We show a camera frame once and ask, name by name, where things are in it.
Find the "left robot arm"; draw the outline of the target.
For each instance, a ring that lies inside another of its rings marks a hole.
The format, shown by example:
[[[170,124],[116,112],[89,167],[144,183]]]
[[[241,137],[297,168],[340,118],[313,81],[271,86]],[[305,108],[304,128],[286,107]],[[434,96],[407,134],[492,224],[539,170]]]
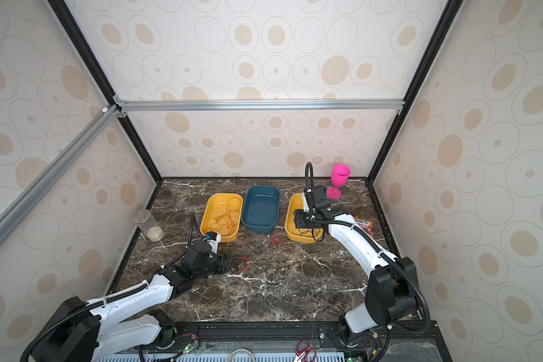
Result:
[[[178,258],[141,283],[93,300],[69,298],[27,345],[21,360],[95,361],[158,342],[170,328],[170,318],[160,311],[137,319],[133,315],[181,296],[198,279],[229,272],[227,256],[217,251],[221,241],[216,232],[199,232],[199,239],[190,238]]]

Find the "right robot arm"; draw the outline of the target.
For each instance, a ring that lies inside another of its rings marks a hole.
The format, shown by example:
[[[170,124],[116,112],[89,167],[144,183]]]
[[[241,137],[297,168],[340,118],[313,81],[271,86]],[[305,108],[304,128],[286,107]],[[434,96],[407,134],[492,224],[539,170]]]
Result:
[[[295,211],[295,226],[320,229],[339,241],[369,278],[364,302],[340,318],[341,341],[356,344],[368,330],[390,330],[393,326],[413,334],[427,332],[431,313],[419,289],[414,262],[383,248],[353,215],[332,203],[326,187],[315,184],[311,162],[306,164],[305,184],[301,194],[303,208]]]

